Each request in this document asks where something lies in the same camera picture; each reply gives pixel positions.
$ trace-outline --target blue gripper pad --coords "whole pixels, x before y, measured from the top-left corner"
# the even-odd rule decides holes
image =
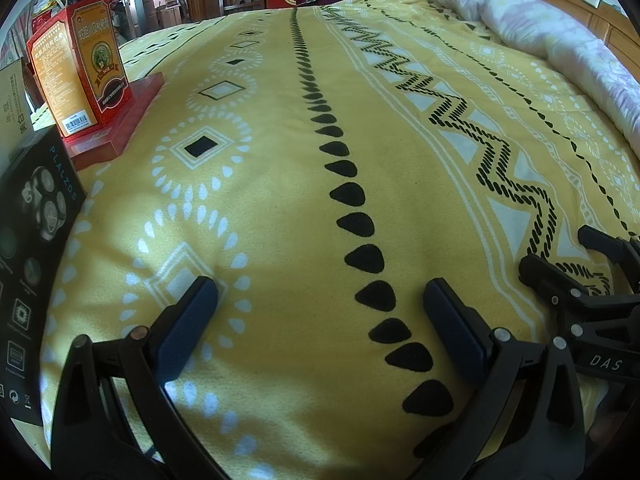
[[[489,326],[442,278],[427,283],[422,304],[458,373],[476,388],[481,386],[493,347]]]
[[[216,283],[201,276],[175,306],[168,307],[177,308],[179,314],[156,351],[154,375],[158,384],[180,376],[217,306]]]

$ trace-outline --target black product box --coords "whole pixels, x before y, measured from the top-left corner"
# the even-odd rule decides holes
[[[42,426],[47,308],[85,198],[55,126],[23,136],[0,176],[0,406],[30,424]]]

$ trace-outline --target shaver image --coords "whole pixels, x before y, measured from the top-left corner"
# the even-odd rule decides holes
[[[33,219],[40,236],[46,242],[55,238],[65,224],[66,202],[47,168],[39,166],[22,190],[23,211]]]

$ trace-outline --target bed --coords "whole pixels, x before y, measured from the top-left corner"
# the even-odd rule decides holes
[[[640,78],[640,36],[631,21],[613,6],[600,2],[597,9],[583,0],[543,0],[564,10],[600,38],[632,75]]]
[[[428,280],[540,342],[554,321],[518,280],[527,253],[592,294],[620,290],[577,230],[639,232],[633,129],[454,7],[348,0],[122,47],[130,79],[166,83],[126,152],[80,173],[42,346],[46,439],[72,339],[148,326],[207,275],[218,311],[165,390],[218,463],[233,478],[405,478],[472,393],[422,310]],[[608,19],[586,23],[640,59]],[[589,427],[607,383],[579,381]]]

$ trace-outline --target red gift box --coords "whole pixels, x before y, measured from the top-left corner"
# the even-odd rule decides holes
[[[63,137],[103,129],[131,97],[108,0],[80,0],[27,42],[36,82]]]
[[[131,82],[131,99],[109,123],[93,132],[93,135],[64,139],[66,150],[76,170],[84,170],[93,164],[107,162],[120,156],[142,115],[163,84],[164,78],[160,72]]]

